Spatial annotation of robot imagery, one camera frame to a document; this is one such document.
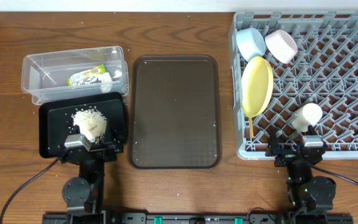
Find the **small white cup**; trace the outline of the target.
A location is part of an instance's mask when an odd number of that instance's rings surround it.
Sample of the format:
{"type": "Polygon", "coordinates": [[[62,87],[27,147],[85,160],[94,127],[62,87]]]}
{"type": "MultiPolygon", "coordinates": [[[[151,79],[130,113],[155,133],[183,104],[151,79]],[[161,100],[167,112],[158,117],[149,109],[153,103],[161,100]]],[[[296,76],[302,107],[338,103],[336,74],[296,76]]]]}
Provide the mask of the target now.
{"type": "Polygon", "coordinates": [[[323,116],[323,110],[315,103],[308,103],[295,111],[296,118],[291,125],[301,132],[307,132],[308,126],[315,126],[323,116]]]}

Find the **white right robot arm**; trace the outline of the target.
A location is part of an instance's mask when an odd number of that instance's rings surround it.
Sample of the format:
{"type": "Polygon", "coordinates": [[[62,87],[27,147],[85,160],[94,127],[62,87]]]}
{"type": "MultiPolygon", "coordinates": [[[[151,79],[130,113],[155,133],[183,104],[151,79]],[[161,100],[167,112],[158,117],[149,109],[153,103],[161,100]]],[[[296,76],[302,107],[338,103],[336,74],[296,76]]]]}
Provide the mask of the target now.
{"type": "Polygon", "coordinates": [[[274,166],[288,171],[288,198],[302,214],[324,213],[333,209],[336,183],[329,177],[314,176],[312,167],[323,160],[327,145],[312,126],[293,149],[285,149],[274,128],[268,129],[265,155],[274,157],[274,166]]]}

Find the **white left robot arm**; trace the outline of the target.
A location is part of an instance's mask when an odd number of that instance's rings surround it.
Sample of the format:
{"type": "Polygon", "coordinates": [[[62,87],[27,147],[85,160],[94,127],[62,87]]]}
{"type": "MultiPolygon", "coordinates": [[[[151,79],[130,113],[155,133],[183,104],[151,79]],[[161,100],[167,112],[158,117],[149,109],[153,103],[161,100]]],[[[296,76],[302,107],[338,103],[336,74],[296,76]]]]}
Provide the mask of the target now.
{"type": "Polygon", "coordinates": [[[104,149],[89,151],[84,145],[63,147],[58,156],[62,163],[80,168],[77,177],[68,180],[62,189],[62,197],[70,215],[83,216],[101,213],[104,193],[104,164],[117,159],[123,152],[121,143],[109,144],[104,149]]]}

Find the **white bowl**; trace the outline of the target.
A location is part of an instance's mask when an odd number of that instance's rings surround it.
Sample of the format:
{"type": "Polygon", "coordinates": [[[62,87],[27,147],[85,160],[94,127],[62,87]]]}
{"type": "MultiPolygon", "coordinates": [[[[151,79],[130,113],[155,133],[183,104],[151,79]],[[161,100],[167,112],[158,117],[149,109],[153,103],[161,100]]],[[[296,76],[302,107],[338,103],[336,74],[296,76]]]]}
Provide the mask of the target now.
{"type": "Polygon", "coordinates": [[[298,52],[298,47],[291,35],[284,30],[276,30],[265,37],[265,44],[270,53],[281,63],[288,64],[298,52]]]}

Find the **white tissue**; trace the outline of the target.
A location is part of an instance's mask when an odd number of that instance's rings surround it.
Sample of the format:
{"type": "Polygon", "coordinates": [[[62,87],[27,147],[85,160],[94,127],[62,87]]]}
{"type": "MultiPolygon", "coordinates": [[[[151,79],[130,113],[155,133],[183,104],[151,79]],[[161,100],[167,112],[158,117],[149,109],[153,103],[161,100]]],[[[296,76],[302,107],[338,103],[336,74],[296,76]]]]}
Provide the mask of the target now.
{"type": "Polygon", "coordinates": [[[103,93],[110,92],[120,92],[122,88],[122,72],[120,70],[116,70],[112,74],[109,72],[105,72],[99,76],[99,81],[101,82],[101,91],[103,93]]]}

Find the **pile of rice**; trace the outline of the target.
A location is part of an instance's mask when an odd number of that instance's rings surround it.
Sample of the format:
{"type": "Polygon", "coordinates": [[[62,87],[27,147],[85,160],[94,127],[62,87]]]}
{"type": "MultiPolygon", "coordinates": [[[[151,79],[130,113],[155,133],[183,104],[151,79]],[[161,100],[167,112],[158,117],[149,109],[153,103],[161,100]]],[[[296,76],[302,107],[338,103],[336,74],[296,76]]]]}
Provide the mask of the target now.
{"type": "Polygon", "coordinates": [[[99,144],[104,140],[107,117],[93,109],[77,111],[73,116],[73,125],[78,126],[90,143],[99,144]]]}

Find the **green snack wrapper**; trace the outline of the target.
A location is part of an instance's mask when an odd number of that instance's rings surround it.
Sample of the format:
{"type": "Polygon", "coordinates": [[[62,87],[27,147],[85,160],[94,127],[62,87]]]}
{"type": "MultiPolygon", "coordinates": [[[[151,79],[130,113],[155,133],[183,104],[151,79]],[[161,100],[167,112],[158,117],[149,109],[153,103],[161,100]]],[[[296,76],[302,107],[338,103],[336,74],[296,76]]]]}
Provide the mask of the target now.
{"type": "Polygon", "coordinates": [[[111,82],[112,77],[106,71],[104,65],[99,65],[89,70],[73,74],[67,79],[69,86],[89,85],[93,83],[111,82]]]}

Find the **yellow plate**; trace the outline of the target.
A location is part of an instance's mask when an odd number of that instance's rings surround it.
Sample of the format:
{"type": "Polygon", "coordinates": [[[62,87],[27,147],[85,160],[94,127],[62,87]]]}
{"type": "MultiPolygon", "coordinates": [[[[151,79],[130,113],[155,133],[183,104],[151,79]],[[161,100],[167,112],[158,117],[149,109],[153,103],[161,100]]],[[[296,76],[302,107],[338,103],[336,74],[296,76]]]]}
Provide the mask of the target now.
{"type": "Polygon", "coordinates": [[[244,114],[253,118],[269,105],[273,92],[273,70],[263,57],[256,56],[246,65],[241,79],[244,114]]]}

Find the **light blue bowl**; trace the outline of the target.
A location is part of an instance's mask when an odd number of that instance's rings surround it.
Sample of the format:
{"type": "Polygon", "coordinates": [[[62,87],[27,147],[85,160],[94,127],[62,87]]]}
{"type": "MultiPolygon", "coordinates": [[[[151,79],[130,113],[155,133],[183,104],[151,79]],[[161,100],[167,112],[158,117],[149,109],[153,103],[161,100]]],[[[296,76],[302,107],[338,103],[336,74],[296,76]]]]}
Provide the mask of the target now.
{"type": "Polygon", "coordinates": [[[247,62],[256,56],[262,57],[266,52],[266,44],[262,34],[253,27],[238,31],[236,42],[239,52],[247,62]]]}

